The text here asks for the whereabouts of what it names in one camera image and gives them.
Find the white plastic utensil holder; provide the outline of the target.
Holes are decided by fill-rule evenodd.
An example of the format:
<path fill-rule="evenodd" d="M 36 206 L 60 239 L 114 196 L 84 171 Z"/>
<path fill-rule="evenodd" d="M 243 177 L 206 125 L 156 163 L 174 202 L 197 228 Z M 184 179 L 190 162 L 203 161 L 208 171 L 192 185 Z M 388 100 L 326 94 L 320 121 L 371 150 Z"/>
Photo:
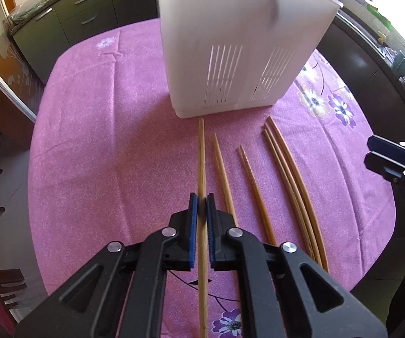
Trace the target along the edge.
<path fill-rule="evenodd" d="M 181 118 L 271 106 L 325 35 L 339 0 L 158 0 Z"/>

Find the pink floral tablecloth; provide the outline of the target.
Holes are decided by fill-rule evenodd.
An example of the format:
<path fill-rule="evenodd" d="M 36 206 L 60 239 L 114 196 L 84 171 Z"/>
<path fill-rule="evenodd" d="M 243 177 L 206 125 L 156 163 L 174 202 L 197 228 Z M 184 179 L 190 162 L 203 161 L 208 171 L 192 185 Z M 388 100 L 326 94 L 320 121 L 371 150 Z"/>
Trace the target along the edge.
<path fill-rule="evenodd" d="M 310 56 L 276 104 L 203 118 L 206 198 L 213 194 L 217 209 L 228 213 L 216 133 L 238 227 L 269 244 L 243 146 L 278 246 L 292 242 L 322 267 L 301 198 L 266 125 L 269 116 L 313 203 L 328 274 L 351 293 L 389 241 L 396 210 L 390 185 L 364 164 L 371 127 L 322 54 Z M 58 59 L 41 101 L 29 169 L 30 226 L 50 295 L 110 242 L 143 242 L 187 209 L 192 193 L 198 196 L 198 120 L 179 118 L 172 108 L 158 20 L 89 38 Z M 216 272 L 209 260 L 208 283 L 208 337 L 243 337 L 236 272 Z M 167 272 L 159 337 L 200 337 L 198 212 L 195 265 Z"/>

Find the plastic bag on counter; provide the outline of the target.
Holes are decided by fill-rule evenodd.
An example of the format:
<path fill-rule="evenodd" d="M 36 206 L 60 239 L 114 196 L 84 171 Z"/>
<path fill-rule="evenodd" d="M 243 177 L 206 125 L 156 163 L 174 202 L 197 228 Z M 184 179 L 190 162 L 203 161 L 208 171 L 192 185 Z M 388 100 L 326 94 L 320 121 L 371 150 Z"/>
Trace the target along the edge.
<path fill-rule="evenodd" d="M 52 0 L 28 0 L 23 2 L 7 15 L 7 19 L 12 24 L 18 25 L 28 17 L 37 14 L 49 2 L 52 2 Z"/>

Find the ridged wooden chopstick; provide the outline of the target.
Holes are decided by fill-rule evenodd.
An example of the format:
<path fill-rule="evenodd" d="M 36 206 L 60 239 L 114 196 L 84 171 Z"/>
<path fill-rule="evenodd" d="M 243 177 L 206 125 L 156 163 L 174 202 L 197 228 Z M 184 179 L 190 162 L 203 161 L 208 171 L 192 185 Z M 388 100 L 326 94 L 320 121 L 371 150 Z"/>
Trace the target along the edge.
<path fill-rule="evenodd" d="M 258 207 L 259 214 L 260 214 L 260 219 L 262 221 L 262 224 L 263 224 L 264 230 L 265 230 L 265 234 L 267 236 L 267 242 L 271 245 L 278 246 L 276 235 L 273 231 L 273 227 L 270 222 L 270 216 L 267 212 L 267 208 L 264 203 L 264 198 L 261 194 L 260 187 L 257 183 L 256 177 L 255 177 L 253 169 L 251 167 L 251 163 L 247 157 L 246 151 L 243 146 L 239 146 L 239 151 L 241 154 L 241 159 L 243 161 L 243 164 L 244 164 L 246 172 L 247 172 L 247 177 L 248 177 L 248 179 L 251 183 L 251 187 L 253 189 L 254 197 L 256 199 L 257 207 Z"/>

